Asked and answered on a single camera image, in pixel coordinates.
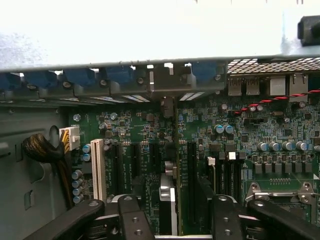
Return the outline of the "black RAM slot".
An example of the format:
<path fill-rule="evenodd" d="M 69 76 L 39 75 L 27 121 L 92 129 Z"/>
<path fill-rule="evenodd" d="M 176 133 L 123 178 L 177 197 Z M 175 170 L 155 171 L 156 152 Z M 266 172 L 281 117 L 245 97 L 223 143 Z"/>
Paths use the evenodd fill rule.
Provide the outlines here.
<path fill-rule="evenodd" d="M 238 152 L 233 161 L 233 197 L 237 202 L 241 198 L 241 170 L 246 159 L 245 152 Z"/>
<path fill-rule="evenodd" d="M 221 193 L 230 196 L 232 194 L 232 164 L 227 159 L 225 152 L 219 154 L 219 161 L 221 166 Z"/>

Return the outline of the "black expansion slot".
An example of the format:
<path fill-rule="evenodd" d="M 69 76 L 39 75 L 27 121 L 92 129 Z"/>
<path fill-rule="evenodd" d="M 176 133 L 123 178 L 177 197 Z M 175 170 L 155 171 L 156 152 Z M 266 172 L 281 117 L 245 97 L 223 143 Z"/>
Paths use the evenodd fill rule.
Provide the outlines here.
<path fill-rule="evenodd" d="M 196 193 L 197 182 L 197 146 L 195 141 L 187 143 L 187 174 L 188 174 L 188 219 L 190 223 L 196 222 Z"/>
<path fill-rule="evenodd" d="M 124 179 L 123 179 L 123 152 L 122 144 L 117 142 L 112 145 L 112 172 L 113 172 L 113 185 L 115 192 L 119 195 L 124 192 Z"/>
<path fill-rule="evenodd" d="M 131 157 L 131 173 L 135 178 L 141 175 L 141 147 L 138 142 L 133 142 L 130 145 L 130 157 Z"/>
<path fill-rule="evenodd" d="M 152 164 L 153 170 L 159 174 L 161 171 L 161 154 L 160 147 L 157 142 L 152 142 L 149 144 L 149 158 Z"/>

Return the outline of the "white expansion slot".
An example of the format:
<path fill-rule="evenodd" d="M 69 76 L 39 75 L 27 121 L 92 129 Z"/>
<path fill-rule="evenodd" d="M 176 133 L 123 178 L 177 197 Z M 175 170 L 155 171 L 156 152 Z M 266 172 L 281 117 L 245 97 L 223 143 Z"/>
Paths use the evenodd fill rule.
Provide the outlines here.
<path fill-rule="evenodd" d="M 104 140 L 94 139 L 90 141 L 91 168 L 94 199 L 107 201 L 106 167 Z"/>

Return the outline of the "green motherboard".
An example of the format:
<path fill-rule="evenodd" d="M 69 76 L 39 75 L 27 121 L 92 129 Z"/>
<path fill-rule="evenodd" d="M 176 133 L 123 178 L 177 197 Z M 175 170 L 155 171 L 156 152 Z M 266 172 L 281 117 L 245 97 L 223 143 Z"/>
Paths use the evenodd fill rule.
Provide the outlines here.
<path fill-rule="evenodd" d="M 79 127 L 80 146 L 70 151 L 72 162 L 71 200 L 79 204 L 94 199 L 91 141 L 103 139 L 106 202 L 130 194 L 138 198 L 149 225 L 156 235 L 172 235 L 169 204 L 161 201 L 160 186 L 165 181 L 164 140 L 171 133 L 170 121 L 163 117 L 161 104 L 138 100 L 136 105 L 81 107 L 69 115 L 72 127 Z M 320 97 L 209 96 L 194 100 L 183 97 L 178 103 L 178 132 L 181 174 L 183 234 L 212 233 L 212 196 L 224 195 L 243 204 L 247 184 L 311 181 L 317 199 L 317 226 L 320 228 Z M 196 143 L 196 222 L 189 221 L 187 144 Z M 112 146 L 122 145 L 123 193 L 113 185 Z M 132 177 L 131 144 L 139 143 L 141 175 Z M 150 161 L 150 143 L 159 144 L 160 173 Z M 240 201 L 234 198 L 233 162 L 245 153 L 241 169 Z M 231 195 L 221 193 L 220 153 L 231 163 Z"/>

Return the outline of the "white power connector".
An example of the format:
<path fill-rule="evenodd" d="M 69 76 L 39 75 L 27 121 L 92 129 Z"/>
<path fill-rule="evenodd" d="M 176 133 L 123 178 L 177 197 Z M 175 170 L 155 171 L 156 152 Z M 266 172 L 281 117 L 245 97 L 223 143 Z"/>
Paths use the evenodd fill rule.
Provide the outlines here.
<path fill-rule="evenodd" d="M 80 147 L 80 128 L 78 126 L 60 128 L 59 137 L 64 144 L 65 153 Z"/>

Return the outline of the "open black PC case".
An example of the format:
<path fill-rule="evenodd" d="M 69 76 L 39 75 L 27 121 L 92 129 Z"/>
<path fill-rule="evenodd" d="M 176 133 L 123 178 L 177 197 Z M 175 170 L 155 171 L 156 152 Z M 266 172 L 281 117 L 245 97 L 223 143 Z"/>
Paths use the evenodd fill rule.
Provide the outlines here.
<path fill-rule="evenodd" d="M 193 62 L 209 61 L 217 63 L 214 79 L 199 83 L 192 73 L 192 92 L 182 98 L 193 96 L 198 101 L 226 96 L 264 101 L 280 96 L 310 97 L 312 92 L 320 97 L 320 55 L 25 71 L 54 72 L 58 84 L 51 88 L 28 83 L 25 72 L 0 71 L 0 239 L 24 240 L 78 205 L 71 199 L 71 151 L 65 152 L 59 137 L 59 129 L 71 127 L 72 111 L 83 107 L 132 106 L 138 100 L 160 105 L 152 98 L 154 65 L 172 67 L 184 63 L 192 69 Z M 133 69 L 131 82 L 120 84 L 108 79 L 106 68 L 118 66 Z M 83 87 L 69 82 L 63 72 L 66 69 L 91 69 L 95 83 Z M 205 235 L 154 236 L 155 240 L 213 240 L 212 229 L 211 234 Z"/>

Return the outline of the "blue slot clip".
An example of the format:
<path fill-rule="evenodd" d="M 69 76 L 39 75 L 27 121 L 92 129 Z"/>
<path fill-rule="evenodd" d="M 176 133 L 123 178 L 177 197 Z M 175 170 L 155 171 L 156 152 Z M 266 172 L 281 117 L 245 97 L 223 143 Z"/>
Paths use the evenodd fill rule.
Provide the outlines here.
<path fill-rule="evenodd" d="M 217 63 L 215 61 L 198 61 L 191 63 L 191 71 L 197 82 L 206 83 L 217 75 Z"/>
<path fill-rule="evenodd" d="M 96 82 L 95 72 L 89 68 L 64 69 L 66 79 L 82 87 L 91 86 Z"/>
<path fill-rule="evenodd" d="M 106 67 L 107 78 L 119 84 L 129 83 L 133 80 L 134 70 L 130 66 Z"/>
<path fill-rule="evenodd" d="M 51 71 L 29 71 L 24 72 L 25 80 L 42 89 L 53 88 L 58 85 L 57 75 Z"/>

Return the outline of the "black block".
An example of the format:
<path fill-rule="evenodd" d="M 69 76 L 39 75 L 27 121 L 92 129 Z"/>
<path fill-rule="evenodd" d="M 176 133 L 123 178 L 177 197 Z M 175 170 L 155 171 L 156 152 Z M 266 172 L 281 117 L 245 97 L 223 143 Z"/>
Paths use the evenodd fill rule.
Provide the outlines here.
<path fill-rule="evenodd" d="M 320 46 L 320 15 L 303 16 L 297 24 L 297 38 L 303 47 Z"/>

